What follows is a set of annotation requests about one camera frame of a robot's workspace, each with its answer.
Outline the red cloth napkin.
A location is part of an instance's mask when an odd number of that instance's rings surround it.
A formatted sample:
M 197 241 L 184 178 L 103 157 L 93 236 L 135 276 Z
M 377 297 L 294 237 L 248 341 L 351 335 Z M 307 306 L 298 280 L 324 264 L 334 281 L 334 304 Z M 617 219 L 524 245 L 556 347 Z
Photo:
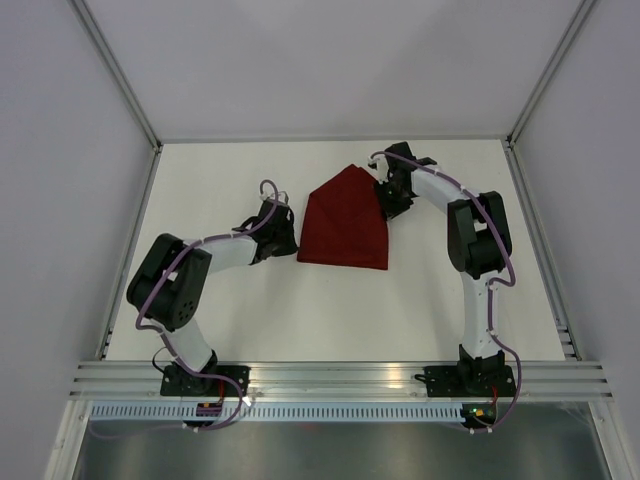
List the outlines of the red cloth napkin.
M 373 176 L 351 164 L 313 190 L 304 213 L 301 263 L 389 268 L 389 233 Z

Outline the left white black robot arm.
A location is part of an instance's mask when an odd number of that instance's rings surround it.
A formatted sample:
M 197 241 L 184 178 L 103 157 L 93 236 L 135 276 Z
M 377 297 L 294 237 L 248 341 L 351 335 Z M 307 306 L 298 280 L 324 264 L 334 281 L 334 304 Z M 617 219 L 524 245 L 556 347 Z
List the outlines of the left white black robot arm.
M 195 320 L 207 279 L 297 251 L 292 209 L 269 199 L 229 234 L 191 243 L 172 234 L 156 238 L 127 288 L 126 300 L 137 311 L 135 328 L 156 333 L 172 356 L 170 380 L 183 379 L 198 396 L 209 395 L 223 380 L 217 355 Z

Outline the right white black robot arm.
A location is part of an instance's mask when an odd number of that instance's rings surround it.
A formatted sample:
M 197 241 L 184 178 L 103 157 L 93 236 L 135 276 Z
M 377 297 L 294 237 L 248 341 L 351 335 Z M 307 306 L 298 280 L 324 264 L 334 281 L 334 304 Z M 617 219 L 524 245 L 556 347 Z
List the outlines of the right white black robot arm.
M 502 196 L 476 193 L 445 173 L 429 157 L 417 158 L 400 142 L 370 155 L 374 191 L 384 217 L 408 211 L 416 198 L 446 216 L 447 255 L 460 274 L 464 295 L 464 333 L 453 382 L 478 395 L 505 371 L 505 348 L 497 339 L 496 299 L 501 285 L 515 284 L 512 242 Z

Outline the right robot arm base mount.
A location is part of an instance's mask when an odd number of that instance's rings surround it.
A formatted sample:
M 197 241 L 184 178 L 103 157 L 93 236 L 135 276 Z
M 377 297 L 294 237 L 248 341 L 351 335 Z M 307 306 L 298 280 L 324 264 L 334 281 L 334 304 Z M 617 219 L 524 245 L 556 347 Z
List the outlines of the right robot arm base mount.
M 420 378 L 430 398 L 513 397 L 516 393 L 516 381 L 509 366 L 467 376 L 453 365 L 427 366 L 415 378 Z

